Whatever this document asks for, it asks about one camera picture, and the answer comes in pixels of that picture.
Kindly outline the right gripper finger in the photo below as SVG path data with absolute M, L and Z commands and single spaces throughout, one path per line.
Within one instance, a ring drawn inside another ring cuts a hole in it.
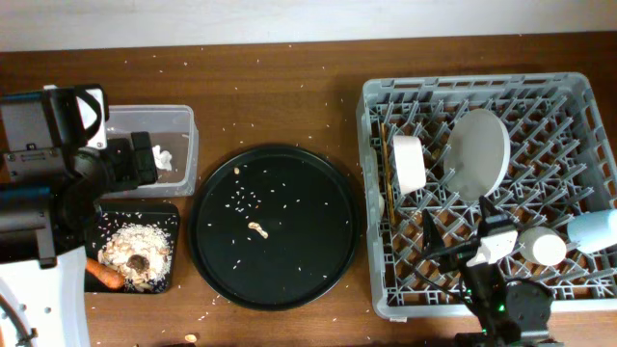
M 443 239 L 428 210 L 422 211 L 422 232 L 422 255 L 425 258 L 436 256 L 443 248 Z
M 481 226 L 497 227 L 504 222 L 504 215 L 486 197 L 480 196 L 478 202 L 481 213 Z

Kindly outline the white tissue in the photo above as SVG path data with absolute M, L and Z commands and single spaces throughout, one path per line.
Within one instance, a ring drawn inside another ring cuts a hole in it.
M 155 167 L 158 170 L 170 172 L 173 169 L 173 156 L 167 151 L 162 150 L 161 146 L 157 145 L 152 148 Z

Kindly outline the white cup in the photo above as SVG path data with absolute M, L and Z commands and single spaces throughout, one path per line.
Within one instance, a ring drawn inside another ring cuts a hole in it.
M 521 255 L 527 261 L 553 266 L 565 259 L 567 247 L 561 237 L 548 227 L 532 227 L 518 238 Z

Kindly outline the grey plate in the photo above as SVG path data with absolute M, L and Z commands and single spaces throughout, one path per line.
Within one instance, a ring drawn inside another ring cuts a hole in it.
M 452 174 L 448 191 L 461 200 L 489 196 L 502 182 L 510 160 L 510 137 L 505 124 L 493 112 L 475 109 L 454 125 L 443 159 L 443 172 Z

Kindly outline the white plastic fork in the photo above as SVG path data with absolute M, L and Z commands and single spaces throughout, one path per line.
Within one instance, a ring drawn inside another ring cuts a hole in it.
M 385 214 L 385 207 L 386 207 L 386 202 L 385 202 L 384 197 L 381 194 L 378 194 L 378 209 L 379 209 L 380 218 L 383 218 Z

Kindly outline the pink bowl with food scraps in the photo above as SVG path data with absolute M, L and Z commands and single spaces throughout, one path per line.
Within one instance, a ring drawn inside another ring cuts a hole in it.
M 420 139 L 395 135 L 392 144 L 401 194 L 407 195 L 423 188 L 426 184 L 426 173 Z

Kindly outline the blue cup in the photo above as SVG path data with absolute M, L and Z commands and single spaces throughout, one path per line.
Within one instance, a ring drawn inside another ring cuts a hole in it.
M 577 250 L 591 254 L 616 245 L 616 210 L 582 214 L 567 224 L 569 240 Z

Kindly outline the orange carrot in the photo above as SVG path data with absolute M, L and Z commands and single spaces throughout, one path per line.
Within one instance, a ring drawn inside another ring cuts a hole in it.
M 110 289 L 120 289 L 124 286 L 124 275 L 91 258 L 86 259 L 86 271 Z

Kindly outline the wooden chopstick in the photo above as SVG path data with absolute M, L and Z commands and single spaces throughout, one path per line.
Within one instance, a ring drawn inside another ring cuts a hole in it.
M 384 178 L 386 182 L 386 197 L 387 197 L 387 210 L 389 223 L 391 227 L 395 225 L 395 213 L 393 208 L 393 193 L 391 186 L 391 175 L 390 175 L 390 163 L 389 163 L 389 150 L 388 150 L 388 133 L 384 123 L 380 124 L 380 135 L 382 140 L 382 156 L 384 162 Z

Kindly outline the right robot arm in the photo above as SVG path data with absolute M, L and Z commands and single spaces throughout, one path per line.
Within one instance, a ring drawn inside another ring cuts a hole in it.
M 456 346 L 557 346 L 548 322 L 553 301 L 545 285 L 525 278 L 507 279 L 498 262 L 514 250 L 519 233 L 514 222 L 488 199 L 479 199 L 481 220 L 476 234 L 447 247 L 435 221 L 422 212 L 420 259 L 434 260 L 442 274 L 456 271 L 460 289 L 452 293 L 424 275 L 428 285 L 462 302 L 478 319 L 482 331 L 458 333 Z

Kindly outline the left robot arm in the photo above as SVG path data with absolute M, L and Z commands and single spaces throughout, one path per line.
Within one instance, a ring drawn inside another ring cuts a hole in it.
M 107 140 L 107 97 L 98 84 L 47 87 L 1 98 L 1 342 L 90 343 L 85 239 L 100 200 L 157 180 L 147 132 Z

